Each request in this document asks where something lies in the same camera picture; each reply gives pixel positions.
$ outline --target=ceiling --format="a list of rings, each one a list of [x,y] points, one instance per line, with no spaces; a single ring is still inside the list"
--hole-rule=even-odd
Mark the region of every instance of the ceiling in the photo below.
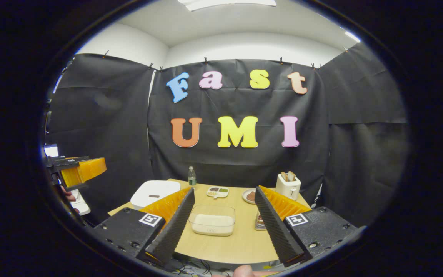
[[[157,0],[118,23],[142,30],[169,47],[211,35],[245,32],[304,37],[340,50],[356,43],[345,30],[293,0],[276,0],[276,7],[235,4],[192,12],[177,0]]]

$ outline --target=screw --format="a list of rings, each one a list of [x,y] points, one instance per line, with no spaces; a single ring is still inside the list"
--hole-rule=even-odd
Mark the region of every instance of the screw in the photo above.
[[[139,248],[139,243],[137,242],[131,242],[131,246],[138,249]]]

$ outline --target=black fabric curtain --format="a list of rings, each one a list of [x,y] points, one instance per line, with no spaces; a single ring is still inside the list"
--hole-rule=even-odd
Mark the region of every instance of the black fabric curtain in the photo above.
[[[406,109],[383,63],[358,43],[320,70],[329,113],[324,205],[357,226],[383,212],[411,148]]]
[[[107,170],[81,188],[91,221],[128,202],[153,179],[146,117],[153,74],[146,65],[95,54],[76,55],[52,97],[47,144],[67,157],[105,157]]]
[[[204,72],[218,71],[223,87],[203,89]],[[253,89],[252,70],[267,70],[270,85]],[[166,83],[187,72],[188,96],[177,103]],[[308,92],[295,93],[287,75],[299,72]],[[148,109],[148,132],[152,167],[156,179],[187,180],[193,165],[200,183],[235,187],[274,187],[280,172],[293,171],[301,180],[301,193],[313,201],[324,175],[329,153],[329,128],[323,83],[316,70],[304,65],[265,60],[223,60],[192,63],[156,72]],[[237,126],[246,116],[258,118],[255,135],[258,147],[241,145],[220,148],[220,116],[231,116]],[[298,147],[282,147],[282,116],[296,116]],[[192,117],[202,118],[199,142],[190,148],[172,141],[173,118],[183,118],[183,137],[191,137]]]

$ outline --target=ceiling light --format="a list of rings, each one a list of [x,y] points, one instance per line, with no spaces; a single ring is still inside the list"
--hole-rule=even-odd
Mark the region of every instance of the ceiling light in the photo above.
[[[218,5],[230,4],[258,4],[276,7],[275,0],[179,0],[190,11]]]
[[[348,37],[353,38],[356,42],[360,42],[360,39],[358,39],[358,37],[355,37],[352,33],[346,31],[345,34],[346,34]]]

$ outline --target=white toaster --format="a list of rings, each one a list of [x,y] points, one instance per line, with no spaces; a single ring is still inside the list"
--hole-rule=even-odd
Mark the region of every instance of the white toaster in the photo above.
[[[276,179],[275,191],[285,195],[288,198],[297,200],[298,194],[300,193],[300,185],[301,182],[297,177],[295,177],[295,181],[287,182],[285,179],[283,179],[283,176],[280,173]]]

